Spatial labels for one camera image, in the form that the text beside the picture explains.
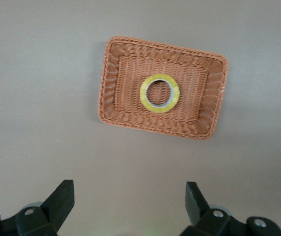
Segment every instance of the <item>beige floor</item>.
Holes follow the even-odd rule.
[[[229,59],[211,139],[98,120],[114,35]],[[281,227],[281,0],[0,0],[0,214],[64,179],[76,203],[61,236],[177,236],[189,224],[186,181],[242,222]]]

